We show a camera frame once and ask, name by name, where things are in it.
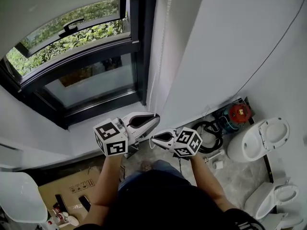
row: black shirt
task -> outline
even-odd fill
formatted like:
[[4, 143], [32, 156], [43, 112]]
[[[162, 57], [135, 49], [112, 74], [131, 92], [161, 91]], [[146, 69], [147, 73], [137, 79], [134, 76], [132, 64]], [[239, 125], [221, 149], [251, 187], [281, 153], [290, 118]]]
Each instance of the black shirt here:
[[76, 229], [141, 228], [264, 230], [244, 211], [223, 212], [187, 180], [157, 170], [146, 172], [121, 188], [103, 227], [87, 224]]

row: cardboard box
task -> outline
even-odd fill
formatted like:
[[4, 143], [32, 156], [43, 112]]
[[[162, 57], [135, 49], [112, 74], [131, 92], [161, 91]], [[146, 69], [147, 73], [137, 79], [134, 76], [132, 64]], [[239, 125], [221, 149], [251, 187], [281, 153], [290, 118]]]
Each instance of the cardboard box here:
[[[51, 216], [55, 216], [52, 208], [57, 202], [55, 195], [61, 194], [68, 213], [81, 222], [87, 215], [86, 209], [79, 201], [79, 197], [86, 196], [91, 202], [91, 195], [97, 183], [100, 170], [97, 167], [80, 171], [38, 187], [42, 199]], [[68, 225], [62, 229], [72, 230], [75, 227]]]

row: blind cord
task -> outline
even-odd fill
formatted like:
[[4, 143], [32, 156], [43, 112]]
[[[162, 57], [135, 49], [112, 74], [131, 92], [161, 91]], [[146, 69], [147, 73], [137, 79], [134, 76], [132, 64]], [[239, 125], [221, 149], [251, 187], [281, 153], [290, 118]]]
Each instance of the blind cord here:
[[[159, 83], [160, 83], [161, 67], [162, 67], [162, 60], [163, 60], [163, 54], [164, 54], [165, 31], [166, 31], [167, 24], [168, 24], [169, 11], [170, 11], [170, 8], [171, 8], [171, 4], [172, 4], [172, 0], [167, 0], [167, 9], [166, 9], [166, 14], [165, 14], [164, 26], [163, 26], [163, 29], [162, 29], [161, 51], [160, 51], [159, 68], [158, 68], [158, 86], [159, 86]], [[153, 84], [152, 84], [152, 88], [150, 90], [150, 95], [149, 95], [148, 111], [150, 111], [156, 75], [157, 75], [157, 71], [154, 73], [154, 76], [153, 76]], [[157, 113], [158, 95], [159, 95], [159, 91], [157, 92], [156, 99], [155, 99], [154, 116], [156, 116], [156, 113]]]

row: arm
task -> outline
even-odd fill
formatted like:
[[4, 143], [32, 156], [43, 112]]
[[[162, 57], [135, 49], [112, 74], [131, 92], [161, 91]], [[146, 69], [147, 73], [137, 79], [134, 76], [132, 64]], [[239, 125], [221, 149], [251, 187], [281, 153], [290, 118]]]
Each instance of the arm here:
[[121, 159], [122, 155], [106, 157], [91, 197], [91, 209], [81, 225], [103, 225], [109, 207], [117, 197]]
[[223, 188], [211, 173], [202, 157], [196, 154], [190, 159], [197, 187], [205, 191], [223, 212], [236, 208], [227, 200]]

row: floor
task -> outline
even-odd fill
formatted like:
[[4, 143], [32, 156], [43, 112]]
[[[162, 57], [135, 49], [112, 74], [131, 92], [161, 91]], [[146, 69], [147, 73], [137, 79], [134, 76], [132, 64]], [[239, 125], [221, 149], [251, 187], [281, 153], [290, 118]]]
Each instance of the floor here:
[[[160, 159], [165, 160], [179, 170], [179, 161], [177, 158], [173, 158], [173, 155], [170, 152], [159, 147], [150, 149], [148, 141], [141, 143], [139, 149], [140, 150], [128, 160], [124, 159], [123, 165], [125, 166], [125, 176], [139, 170], [143, 160], [151, 162]], [[224, 167], [220, 170], [215, 170], [212, 166], [212, 161], [210, 161], [208, 164], [209, 168], [222, 185], [228, 200], [238, 208], [243, 209], [247, 198], [264, 181], [269, 181], [266, 165], [263, 159], [249, 163], [233, 162], [226, 155], [218, 156], [216, 159], [223, 160]], [[196, 185], [189, 161], [181, 159], [181, 170], [183, 176], [192, 185]]]
[[[210, 116], [206, 116], [203, 119], [210, 120], [211, 118], [212, 117]], [[194, 123], [199, 121], [200, 120], [196, 120], [195, 122], [185, 126], [191, 127]], [[212, 144], [215, 139], [215, 137], [212, 137], [212, 135], [208, 133], [202, 137], [207, 147], [210, 147], [210, 144]], [[231, 137], [232, 135], [223, 136], [224, 147], [227, 148]], [[100, 155], [72, 164], [66, 164], [57, 168], [49, 168], [47, 170], [26, 170], [24, 172], [31, 175], [38, 185], [43, 185], [56, 179], [76, 173], [80, 170], [88, 169], [91, 166], [98, 166], [102, 168], [104, 159], [104, 155]], [[122, 170], [122, 179], [129, 176], [134, 171], [139, 170], [141, 162], [144, 160], [152, 162], [156, 160], [165, 160], [176, 169], [180, 170], [179, 161], [177, 158], [173, 158], [173, 154], [163, 150], [160, 147], [151, 149], [148, 140], [146, 140], [140, 143], [139, 151], [137, 153], [128, 159], [123, 159], [123, 167], [125, 167], [125, 170]], [[215, 170], [212, 166], [212, 161], [215, 160], [223, 160], [224, 167], [220, 170]], [[212, 161], [208, 163], [210, 170], [222, 185], [228, 200], [238, 208], [243, 209], [247, 198], [261, 185], [262, 182], [269, 181], [266, 164], [263, 158], [254, 162], [238, 163], [231, 161], [226, 155], [220, 155], [214, 158]], [[181, 170], [184, 177], [190, 181], [192, 185], [196, 185], [189, 161], [181, 159]]]

